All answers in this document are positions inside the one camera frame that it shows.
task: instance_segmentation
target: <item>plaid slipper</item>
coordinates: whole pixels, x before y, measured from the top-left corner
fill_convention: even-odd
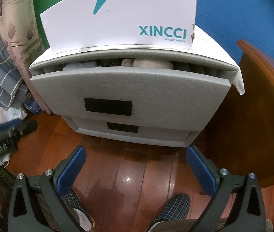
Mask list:
[[[187,194],[177,194],[168,202],[163,211],[151,223],[147,231],[149,231],[150,228],[157,222],[185,219],[189,213],[190,203],[191,199]]]
[[[67,206],[70,206],[72,208],[76,208],[76,209],[80,210],[82,213],[84,213],[85,216],[88,218],[88,220],[91,222],[92,228],[94,228],[94,226],[95,226],[94,219],[85,211],[85,209],[83,208],[83,206],[80,202],[80,198],[78,197],[78,195],[76,194],[76,192],[72,188],[69,190],[69,193],[67,195],[64,195],[62,197],[62,201]]]

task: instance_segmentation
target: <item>blue wall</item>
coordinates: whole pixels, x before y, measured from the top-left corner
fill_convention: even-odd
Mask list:
[[[239,39],[274,59],[274,0],[197,0],[196,25],[239,63]]]

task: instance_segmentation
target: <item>wooden floor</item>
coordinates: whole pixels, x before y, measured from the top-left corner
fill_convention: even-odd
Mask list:
[[[87,159],[74,188],[96,222],[91,231],[141,232],[177,193],[187,193],[187,219],[197,219],[209,196],[203,195],[185,159],[184,148],[169,148],[90,137],[75,133],[58,115],[30,115],[38,130],[23,138],[7,167],[13,174],[42,174],[82,145]],[[205,154],[204,133],[194,144]],[[262,189],[266,216],[274,224],[274,186]],[[235,196],[231,195],[223,217]]]

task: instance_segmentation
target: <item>gray storage cabinet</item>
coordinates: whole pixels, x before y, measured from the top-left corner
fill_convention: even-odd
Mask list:
[[[215,75],[120,66],[62,71],[69,62],[104,58],[178,61],[202,65]],[[179,51],[115,49],[53,58],[31,65],[30,71],[31,82],[47,105],[76,132],[187,147],[218,109],[238,69]]]

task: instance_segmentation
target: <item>white cardboard box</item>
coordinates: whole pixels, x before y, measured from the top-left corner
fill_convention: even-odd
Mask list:
[[[119,44],[190,49],[196,0],[62,0],[41,13],[53,53]]]

